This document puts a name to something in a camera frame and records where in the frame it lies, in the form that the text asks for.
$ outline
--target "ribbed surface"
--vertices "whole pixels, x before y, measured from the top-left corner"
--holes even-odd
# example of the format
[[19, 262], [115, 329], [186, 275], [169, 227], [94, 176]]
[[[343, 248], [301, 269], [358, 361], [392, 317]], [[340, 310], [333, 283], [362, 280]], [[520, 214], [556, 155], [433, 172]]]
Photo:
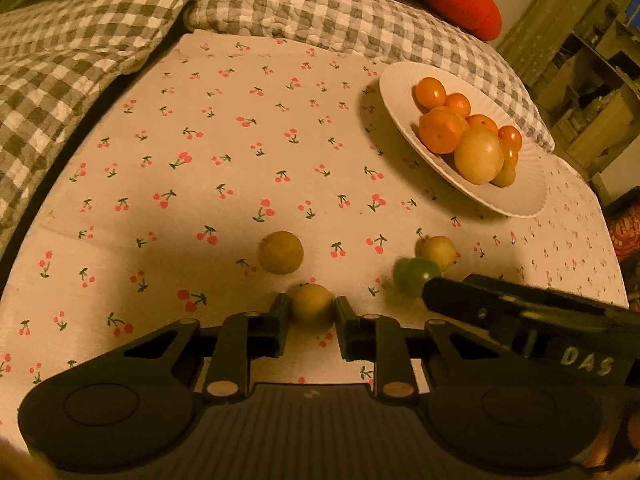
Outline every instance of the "ribbed surface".
[[415, 151], [460, 191], [498, 213], [518, 218], [529, 218], [540, 213], [546, 203], [546, 179], [540, 157], [552, 155], [544, 153], [535, 142], [524, 137], [518, 154], [516, 181], [511, 186], [503, 189], [493, 184], [476, 186], [465, 180], [441, 156], [427, 150], [414, 133], [414, 126], [418, 125], [422, 114], [414, 103], [412, 92], [416, 83], [425, 77], [439, 79], [449, 94], [464, 94], [471, 102], [472, 114], [484, 114], [498, 126], [514, 124], [513, 119], [493, 100], [459, 77], [421, 63], [395, 63], [385, 69], [380, 77], [380, 95], [389, 115]]
[[[208, 408], [191, 436], [169, 455], [129, 472], [100, 476], [100, 480], [504, 478], [451, 457], [434, 443], [412, 410], [377, 402], [361, 384], [261, 384], [245, 402]], [[587, 477], [572, 470], [545, 478]]]

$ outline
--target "green tomato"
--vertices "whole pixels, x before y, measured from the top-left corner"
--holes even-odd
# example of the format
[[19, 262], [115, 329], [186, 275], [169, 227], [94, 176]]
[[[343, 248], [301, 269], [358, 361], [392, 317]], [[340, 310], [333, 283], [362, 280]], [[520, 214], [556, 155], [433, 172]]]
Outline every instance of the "green tomato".
[[394, 267], [394, 283], [409, 298], [421, 298], [424, 284], [441, 275], [437, 263], [420, 256], [400, 260]]

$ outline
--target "cherry print tablecloth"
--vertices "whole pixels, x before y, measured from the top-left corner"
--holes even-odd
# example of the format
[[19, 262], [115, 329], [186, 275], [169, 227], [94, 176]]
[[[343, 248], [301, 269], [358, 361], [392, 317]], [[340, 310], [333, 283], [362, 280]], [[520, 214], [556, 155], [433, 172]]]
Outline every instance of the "cherry print tablecloth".
[[[359, 313], [421, 327], [393, 263], [447, 235], [448, 271], [552, 286], [626, 304], [593, 193], [540, 149], [548, 201], [510, 219], [463, 196], [417, 154], [380, 99], [385, 65], [271, 38], [185, 36], [115, 102], [78, 149], [26, 237], [0, 303], [0, 431], [34, 384], [181, 317], [203, 326], [267, 310], [316, 282]], [[302, 267], [273, 276], [258, 242], [289, 230]], [[290, 332], [252, 379], [366, 382], [335, 332]]]

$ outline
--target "checkered pillow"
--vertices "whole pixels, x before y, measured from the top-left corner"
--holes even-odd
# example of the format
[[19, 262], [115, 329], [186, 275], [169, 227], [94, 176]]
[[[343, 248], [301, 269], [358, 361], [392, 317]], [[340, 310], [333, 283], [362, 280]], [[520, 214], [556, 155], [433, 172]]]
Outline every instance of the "checkered pillow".
[[47, 0], [0, 14], [0, 254], [95, 99], [189, 1]]
[[480, 89], [524, 134], [554, 149], [536, 106], [505, 60], [419, 7], [393, 0], [200, 0], [185, 19], [193, 28], [283, 37], [385, 62], [432, 64]]

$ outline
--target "plate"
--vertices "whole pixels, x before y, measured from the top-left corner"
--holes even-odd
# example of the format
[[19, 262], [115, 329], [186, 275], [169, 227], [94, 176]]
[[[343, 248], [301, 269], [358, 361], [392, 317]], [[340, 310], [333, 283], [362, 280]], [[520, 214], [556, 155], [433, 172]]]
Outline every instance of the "plate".
[[441, 176], [469, 197], [503, 215], [531, 218], [542, 211], [546, 203], [546, 179], [540, 163], [542, 149], [523, 136], [518, 156], [516, 180], [509, 187], [493, 184], [477, 186], [464, 179], [441, 156], [434, 155], [415, 135], [422, 116], [413, 98], [414, 86], [425, 77], [434, 77], [447, 93], [460, 92], [471, 102], [472, 114], [491, 117], [498, 127], [514, 121], [492, 99], [457, 76], [431, 65], [411, 61], [390, 65], [380, 76], [380, 94], [391, 118], [415, 151]]

